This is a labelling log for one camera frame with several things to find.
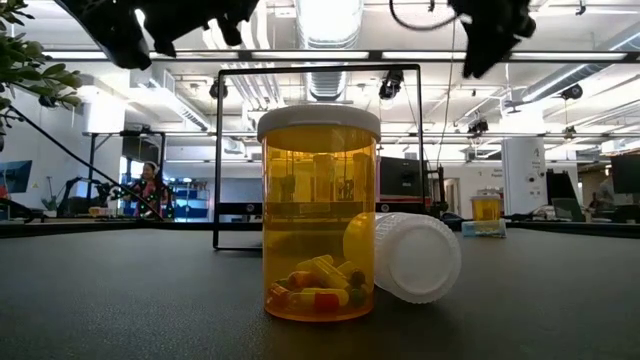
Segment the white column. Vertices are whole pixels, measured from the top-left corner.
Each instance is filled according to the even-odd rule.
[[[500,125],[507,133],[544,133],[542,109],[503,113]],[[502,141],[505,215],[526,214],[547,203],[546,171],[543,138]]]
[[[102,90],[91,98],[91,102],[84,105],[87,132],[119,132],[124,130],[125,109],[127,104],[111,94]],[[96,139],[96,146],[101,144],[105,137]],[[95,151],[94,166],[109,175],[112,179],[120,181],[120,157],[122,156],[122,138],[112,136],[102,143]],[[82,173],[88,175],[88,169],[84,167]],[[94,172],[94,179],[105,181],[105,179]],[[78,186],[78,195],[86,194],[86,188]]]
[[[526,214],[547,203],[542,138],[512,138],[502,143],[505,215]]]

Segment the white bottle cap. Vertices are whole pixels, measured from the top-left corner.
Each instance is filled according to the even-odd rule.
[[[422,304],[444,296],[460,273],[460,245],[430,216],[394,213],[378,218],[375,283],[402,300]]]

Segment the black table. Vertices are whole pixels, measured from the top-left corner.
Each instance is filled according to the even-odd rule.
[[[461,243],[440,301],[378,291],[366,317],[304,324],[263,311],[260,254],[216,253],[208,232],[0,240],[0,358],[640,358],[639,240],[510,229]]]

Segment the pill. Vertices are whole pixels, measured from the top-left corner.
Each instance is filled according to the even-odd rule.
[[[349,303],[349,293],[342,289],[321,289],[306,288],[302,289],[303,294],[334,294],[338,297],[340,306],[346,306]]]
[[[342,273],[347,279],[351,277],[351,274],[356,270],[356,266],[351,261],[345,261],[342,265],[337,267],[337,270]]]
[[[358,288],[352,289],[351,294],[349,296],[349,304],[354,308],[362,307],[367,302],[367,291]]]
[[[291,290],[292,289],[291,287],[289,287],[289,279],[276,280],[276,284],[282,286],[283,288],[285,288],[287,290]]]
[[[291,292],[278,284],[271,284],[267,291],[271,302],[276,306],[287,306]]]
[[[344,275],[323,259],[313,259],[311,262],[311,273],[322,283],[322,285],[324,285],[324,287],[342,290],[349,287],[349,283]]]
[[[333,312],[340,309],[340,299],[336,294],[293,293],[291,303],[300,309],[313,309],[316,312]]]
[[[294,271],[289,275],[288,285],[285,286],[290,289],[308,288],[317,286],[318,279],[309,271]]]
[[[360,286],[364,285],[365,282],[366,278],[364,276],[364,273],[360,269],[355,269],[349,277],[349,284],[351,284],[353,288],[359,288]]]
[[[325,262],[327,262],[329,265],[333,265],[333,258],[331,257],[331,255],[322,255],[322,256],[318,256],[318,257],[315,257],[313,259],[310,259],[310,260],[303,261],[303,262],[299,263],[298,265],[296,265],[296,270],[298,270],[298,271],[310,271],[311,270],[311,263],[313,262],[314,259],[322,259]]]

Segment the amber prescription bottle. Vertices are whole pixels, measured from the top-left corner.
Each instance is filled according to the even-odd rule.
[[[265,309],[312,322],[368,313],[380,120],[347,106],[291,106],[260,119],[258,140]]]

